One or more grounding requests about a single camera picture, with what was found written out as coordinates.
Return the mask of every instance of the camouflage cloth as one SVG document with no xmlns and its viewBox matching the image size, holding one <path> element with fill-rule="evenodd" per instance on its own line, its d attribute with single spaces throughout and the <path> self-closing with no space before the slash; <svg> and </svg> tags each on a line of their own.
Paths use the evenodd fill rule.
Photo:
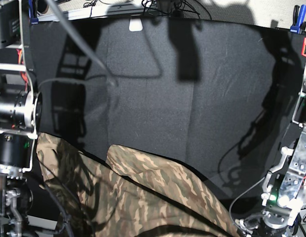
<svg viewBox="0 0 306 237">
<path fill-rule="evenodd" d="M 92 236 L 85 213 L 97 237 L 239 236 L 211 191 L 174 161 L 113 145 L 101 164 L 44 133 L 37 154 L 81 203 L 41 165 L 45 182 L 71 214 L 76 237 Z"/>
</svg>

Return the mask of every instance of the camouflage jacket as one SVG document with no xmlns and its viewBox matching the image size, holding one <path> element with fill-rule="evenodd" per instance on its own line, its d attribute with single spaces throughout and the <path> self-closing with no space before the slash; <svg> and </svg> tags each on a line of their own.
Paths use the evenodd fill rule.
<svg viewBox="0 0 306 237">
<path fill-rule="evenodd" d="M 71 215 L 76 237 L 93 236 L 85 214 L 97 237 L 238 237 L 217 198 L 174 161 L 112 145 L 106 163 L 99 163 L 44 133 L 37 154 L 45 182 Z M 80 206 L 51 171 L 77 195 Z"/>
</svg>

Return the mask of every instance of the black fabric backdrop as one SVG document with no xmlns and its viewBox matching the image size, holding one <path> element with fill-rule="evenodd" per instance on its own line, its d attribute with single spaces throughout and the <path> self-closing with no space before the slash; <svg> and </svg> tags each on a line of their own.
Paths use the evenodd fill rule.
<svg viewBox="0 0 306 237">
<path fill-rule="evenodd" d="M 103 160 L 111 144 L 178 160 L 223 203 L 236 197 L 280 157 L 302 81 L 303 37 L 162 17 L 130 32 L 129 22 L 73 22 L 116 75 L 111 80 L 59 23 L 32 28 L 40 130 Z M 292 126 L 283 144 L 298 134 Z"/>
</svg>

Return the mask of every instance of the camouflage fabric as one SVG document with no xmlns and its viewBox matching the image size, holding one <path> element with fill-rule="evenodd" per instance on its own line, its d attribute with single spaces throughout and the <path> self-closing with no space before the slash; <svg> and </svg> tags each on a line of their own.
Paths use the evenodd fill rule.
<svg viewBox="0 0 306 237">
<path fill-rule="evenodd" d="M 239 236 L 227 210 L 196 175 L 165 158 L 113 145 L 98 163 L 42 133 L 42 175 L 71 214 L 76 237 Z M 50 169 L 77 195 L 75 203 Z"/>
</svg>

